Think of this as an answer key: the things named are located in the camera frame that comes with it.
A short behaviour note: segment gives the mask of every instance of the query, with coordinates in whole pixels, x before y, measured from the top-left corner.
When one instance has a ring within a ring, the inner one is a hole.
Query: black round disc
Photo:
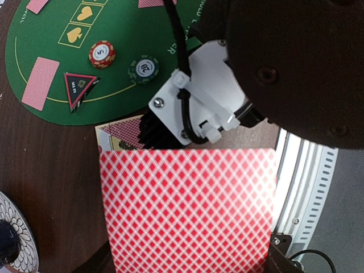
[[[364,148],[364,1],[232,0],[226,38],[237,81],[270,121]]]

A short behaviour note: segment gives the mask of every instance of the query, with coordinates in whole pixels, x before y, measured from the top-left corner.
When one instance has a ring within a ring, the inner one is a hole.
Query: red triangle outline
[[[82,78],[91,78],[92,79],[92,81],[90,81],[90,83],[84,88],[84,90],[80,93],[80,95],[77,97],[77,99],[75,100],[75,102],[73,104],[71,102],[71,96],[69,94],[67,76],[82,77]],[[64,80],[66,82],[66,88],[67,88],[68,103],[69,103],[69,107],[71,109],[74,108],[74,106],[78,103],[78,101],[80,100],[80,98],[85,94],[85,92],[91,86],[91,84],[96,81],[96,79],[97,79],[96,76],[82,75],[82,74],[73,74],[73,73],[64,73]]]

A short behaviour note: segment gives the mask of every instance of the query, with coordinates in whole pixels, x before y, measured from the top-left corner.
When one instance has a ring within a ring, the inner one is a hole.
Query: poker mat
[[[24,105],[39,118],[60,125],[91,125],[111,121],[147,106],[177,67],[176,44],[164,6],[139,8],[162,0],[49,0],[36,15],[21,1],[6,43],[6,70],[21,102],[38,57],[58,61],[42,111]],[[199,20],[205,0],[177,0],[186,33]],[[106,40],[116,50],[110,67],[97,69],[88,55],[94,43]],[[198,45],[188,40],[188,47]],[[159,74],[148,84],[133,84],[130,64],[142,55],[155,57]],[[65,73],[100,77],[86,100],[71,113]]]

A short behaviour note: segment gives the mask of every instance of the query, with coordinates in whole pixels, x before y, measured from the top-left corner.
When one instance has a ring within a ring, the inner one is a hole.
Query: wooden table
[[[93,126],[65,127],[28,112],[5,71],[5,41],[20,0],[0,10],[0,190],[16,203],[33,231],[40,272],[71,272],[106,241],[98,151]],[[241,129],[219,148],[274,147],[278,128]],[[113,272],[108,266],[105,272]]]

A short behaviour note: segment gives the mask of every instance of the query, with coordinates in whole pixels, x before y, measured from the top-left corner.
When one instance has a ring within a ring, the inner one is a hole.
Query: heart symbol
[[[92,15],[93,15],[92,9],[90,7],[84,7],[81,11],[81,14],[79,16],[77,16],[77,20],[83,21]]]
[[[82,29],[80,27],[76,27],[67,33],[67,38],[70,43],[74,43],[77,40],[77,38],[79,39],[81,37],[82,37]]]

